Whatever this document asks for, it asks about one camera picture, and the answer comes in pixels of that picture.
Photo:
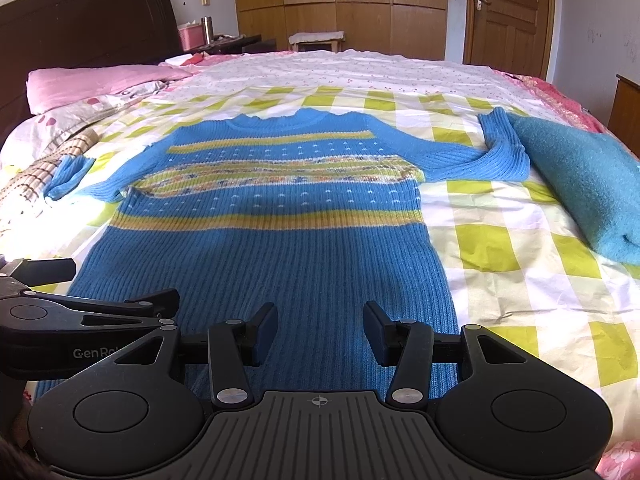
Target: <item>wooden stool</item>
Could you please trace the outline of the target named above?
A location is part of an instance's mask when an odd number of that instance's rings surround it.
[[[336,32],[297,32],[289,37],[289,44],[294,52],[325,50],[325,48],[322,48],[323,45],[329,46],[331,52],[340,52],[343,41],[343,30]]]

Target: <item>pink tissue box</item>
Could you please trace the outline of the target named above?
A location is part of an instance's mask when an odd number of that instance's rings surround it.
[[[178,27],[178,34],[180,35],[182,49],[185,52],[204,45],[204,30],[199,23],[196,25],[181,25]]]

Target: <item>dark wooden headboard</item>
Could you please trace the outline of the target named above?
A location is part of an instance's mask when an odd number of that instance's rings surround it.
[[[0,7],[0,38],[0,146],[31,117],[31,70],[157,63],[182,51],[169,0],[15,0]]]

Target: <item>wooden wardrobe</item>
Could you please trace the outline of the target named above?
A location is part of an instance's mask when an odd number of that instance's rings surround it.
[[[443,59],[447,0],[236,0],[242,34],[289,47],[296,32],[343,30],[342,49]]]

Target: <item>checkered bed sheet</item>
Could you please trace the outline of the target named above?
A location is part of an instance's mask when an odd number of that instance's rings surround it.
[[[238,114],[261,117],[313,107],[372,114],[414,136],[483,147],[478,114],[518,104],[453,94],[334,87],[249,87],[172,102],[162,92],[94,126],[102,140],[81,186],[104,180],[144,146],[180,126]],[[422,212],[444,264],[458,322],[479,323],[596,390],[614,415],[612,442],[640,438],[640,267],[593,253],[542,179],[423,184]],[[116,205],[61,201],[0,240],[19,256],[72,256],[81,264]],[[37,234],[55,226],[58,236]],[[68,284],[43,287],[64,293]]]

